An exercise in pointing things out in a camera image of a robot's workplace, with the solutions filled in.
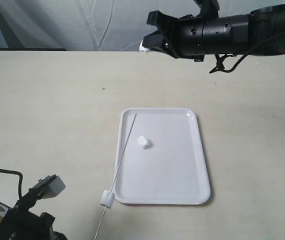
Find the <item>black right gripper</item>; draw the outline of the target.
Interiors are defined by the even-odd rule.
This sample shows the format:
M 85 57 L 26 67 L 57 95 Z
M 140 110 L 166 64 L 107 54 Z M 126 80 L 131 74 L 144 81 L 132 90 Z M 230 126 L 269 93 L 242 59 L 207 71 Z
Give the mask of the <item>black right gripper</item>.
M 204 61 L 204 20 L 192 15 L 176 18 L 155 10 L 148 13 L 146 24 L 157 27 L 157 30 L 143 38 L 145 49 L 162 52 L 175 59 Z

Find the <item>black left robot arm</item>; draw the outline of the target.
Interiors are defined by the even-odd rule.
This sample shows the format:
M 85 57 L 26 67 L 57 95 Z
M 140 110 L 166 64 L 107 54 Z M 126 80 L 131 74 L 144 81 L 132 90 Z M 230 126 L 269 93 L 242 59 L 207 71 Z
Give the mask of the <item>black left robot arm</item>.
M 55 217 L 46 212 L 17 212 L 0 202 L 0 240 L 66 240 L 63 233 L 53 229 L 54 221 Z

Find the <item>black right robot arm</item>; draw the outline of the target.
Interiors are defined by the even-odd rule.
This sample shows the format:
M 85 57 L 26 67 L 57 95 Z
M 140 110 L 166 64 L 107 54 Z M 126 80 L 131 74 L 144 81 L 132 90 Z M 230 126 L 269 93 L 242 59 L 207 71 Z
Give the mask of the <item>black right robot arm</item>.
M 285 4 L 220 17 L 216 0 L 195 3 L 200 7 L 196 16 L 149 12 L 146 23 L 157 30 L 143 38 L 140 49 L 195 62 L 206 55 L 285 55 Z

